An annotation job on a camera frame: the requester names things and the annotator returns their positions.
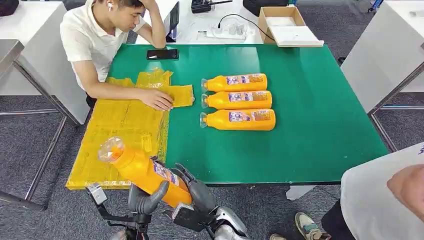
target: green tabletop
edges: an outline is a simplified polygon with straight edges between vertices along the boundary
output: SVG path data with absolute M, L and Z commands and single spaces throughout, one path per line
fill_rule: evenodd
M 166 165 L 182 163 L 209 184 L 339 182 L 349 168 L 388 153 L 327 46 L 172 45 L 178 60 L 147 61 L 148 45 L 123 45 L 110 68 L 137 79 L 159 67 L 172 85 L 193 85 L 193 106 L 170 113 Z M 201 79 L 265 73 L 272 131 L 200 128 Z

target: bottle cap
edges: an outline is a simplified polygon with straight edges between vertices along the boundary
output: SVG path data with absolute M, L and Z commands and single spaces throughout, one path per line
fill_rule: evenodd
M 113 136 L 106 140 L 97 152 L 97 157 L 102 162 L 114 162 L 124 152 L 124 142 L 116 136 Z
M 208 116 L 206 113 L 202 112 L 200 113 L 200 127 L 203 129 L 208 126 Z
M 206 93 L 208 91 L 208 80 L 202 78 L 201 80 L 201 92 Z
M 203 109 L 208 108 L 209 107 L 209 103 L 208 103 L 208 95 L 206 95 L 205 93 L 203 93 L 201 95 L 201 107 Z

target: man's arm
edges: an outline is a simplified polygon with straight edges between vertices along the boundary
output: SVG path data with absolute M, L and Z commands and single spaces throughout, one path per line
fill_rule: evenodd
M 424 222 L 424 164 L 405 167 L 387 182 L 393 195 Z
M 153 47 L 163 49 L 167 41 L 165 26 L 159 13 L 158 5 L 155 0 L 141 0 L 141 2 L 150 13 L 151 26 L 144 24 L 136 33 L 147 40 Z
M 137 99 L 144 104 L 161 111 L 173 108 L 173 99 L 156 89 L 124 87 L 107 82 L 100 82 L 96 67 L 91 60 L 73 62 L 75 72 L 81 80 L 88 95 L 96 99 Z

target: metal table leg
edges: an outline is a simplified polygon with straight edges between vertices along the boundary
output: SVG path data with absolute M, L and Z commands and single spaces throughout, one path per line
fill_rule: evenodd
M 0 200 L 6 201 L 16 206 L 21 206 L 28 209 L 43 211 L 47 207 L 42 206 L 41 204 L 32 202 L 31 199 L 34 196 L 34 192 L 37 189 L 37 186 L 40 182 L 41 176 L 43 175 L 44 170 L 46 169 L 47 163 L 49 162 L 53 150 L 58 143 L 59 137 L 65 127 L 65 123 L 67 118 L 71 119 L 74 125 L 79 126 L 80 123 L 75 119 L 73 115 L 71 115 L 66 109 L 64 109 L 55 98 L 48 94 L 47 91 L 34 79 L 34 77 L 24 69 L 24 67 L 15 60 L 13 66 L 22 74 L 24 77 L 43 95 L 55 108 L 50 109 L 37 109 L 37 110 L 21 110 L 21 111 L 8 111 L 8 112 L 0 112 L 0 116 L 19 116 L 19 115 L 34 115 L 34 114 L 51 114 L 51 113 L 61 113 L 63 115 L 59 126 L 53 136 L 53 139 L 50 141 L 50 145 L 44 155 L 44 158 L 38 167 L 38 170 L 32 180 L 32 183 L 29 187 L 28 192 L 26 193 L 25 198 L 20 198 L 14 196 L 12 194 L 0 191 Z
M 409 83 L 411 83 L 418 75 L 424 72 L 424 62 L 422 62 L 414 71 L 412 71 L 399 85 L 397 85 L 387 96 L 385 96 L 371 111 L 368 112 L 369 118 L 372 120 L 377 130 L 380 132 L 381 136 L 389 145 L 390 149 L 393 152 L 396 152 L 398 149 L 396 148 L 393 141 L 390 139 L 389 135 L 385 131 L 383 125 L 377 119 L 375 115 L 378 110 L 423 110 L 424 106 L 392 106 L 386 105 L 390 99 L 392 99 L 396 94 L 398 94 L 402 89 L 404 89 Z
M 40 94 L 42 94 L 63 116 L 68 117 L 72 120 L 75 126 L 79 126 L 80 123 L 78 122 L 75 117 L 70 114 L 66 109 L 64 109 L 54 98 L 51 96 L 36 80 L 35 78 L 25 70 L 25 68 L 22 67 L 22 64 L 18 62 L 18 60 L 15 60 L 13 62 L 13 66 L 36 88 Z
M 20 197 L 6 193 L 4 191 L 0 191 L 0 200 L 3 200 L 5 202 L 8 202 L 16 206 L 20 206 L 20 207 L 24 207 L 24 208 L 28 208 L 32 210 L 43 211 L 46 209 L 44 206 L 38 203 L 22 199 Z
M 59 111 L 55 108 L 38 109 L 38 110 L 22 110 L 22 111 L 2 111 L 0 116 L 18 116 L 18 115 L 34 115 L 34 114 L 54 114 Z
M 37 186 L 39 185 L 41 176 L 46 169 L 46 165 L 50 160 L 50 157 L 52 156 L 52 152 L 56 147 L 56 144 L 58 143 L 59 137 L 64 129 L 65 122 L 67 117 L 63 116 L 62 120 L 60 121 L 59 127 L 56 130 L 56 133 L 54 134 L 53 139 L 50 142 L 50 145 L 48 146 L 47 151 L 45 152 L 44 158 L 37 170 L 37 173 L 35 174 L 34 179 L 32 180 L 31 186 L 29 187 L 28 192 L 26 193 L 25 200 L 31 201 L 34 195 L 34 191 L 36 190 Z

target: smartphone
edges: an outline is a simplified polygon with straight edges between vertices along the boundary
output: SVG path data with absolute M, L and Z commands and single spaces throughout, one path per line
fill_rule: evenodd
M 178 59 L 178 49 L 147 50 L 147 60 Z

